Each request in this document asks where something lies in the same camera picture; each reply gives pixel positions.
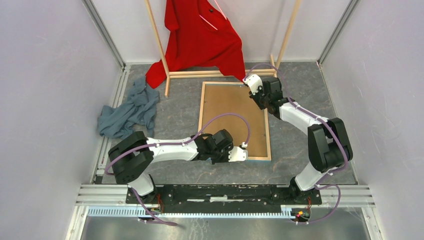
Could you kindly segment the blue picture frame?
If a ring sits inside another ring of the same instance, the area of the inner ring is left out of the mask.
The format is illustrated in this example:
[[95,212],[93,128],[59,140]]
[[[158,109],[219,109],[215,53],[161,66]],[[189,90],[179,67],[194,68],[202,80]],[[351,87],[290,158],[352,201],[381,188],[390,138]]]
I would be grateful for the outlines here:
[[250,137],[246,150],[249,161],[272,160],[269,118],[249,97],[250,89],[241,82],[205,81],[202,83],[198,130],[212,118],[234,113],[246,119]]

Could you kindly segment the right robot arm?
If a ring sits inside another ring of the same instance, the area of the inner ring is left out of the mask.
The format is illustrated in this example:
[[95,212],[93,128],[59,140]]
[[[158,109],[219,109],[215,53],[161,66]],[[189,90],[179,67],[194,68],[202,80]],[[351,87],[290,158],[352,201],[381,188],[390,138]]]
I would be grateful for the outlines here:
[[252,74],[244,80],[249,97],[261,110],[267,110],[307,136],[309,163],[288,187],[289,199],[302,204],[327,175],[344,170],[353,158],[353,151],[343,120],[317,115],[290,97],[285,97],[277,77],[261,79]]

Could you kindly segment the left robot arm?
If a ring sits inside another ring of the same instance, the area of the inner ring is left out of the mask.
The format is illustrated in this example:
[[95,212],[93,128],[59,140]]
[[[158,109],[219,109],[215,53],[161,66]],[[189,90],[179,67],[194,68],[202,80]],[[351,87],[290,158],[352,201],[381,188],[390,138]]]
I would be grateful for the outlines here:
[[157,198],[157,190],[152,177],[145,173],[150,164],[207,160],[212,164],[229,163],[238,160],[237,152],[232,136],[225,129],[177,140],[150,138],[137,131],[109,150],[110,162],[104,173],[114,176],[119,185],[129,185],[138,192],[140,200],[151,204]]

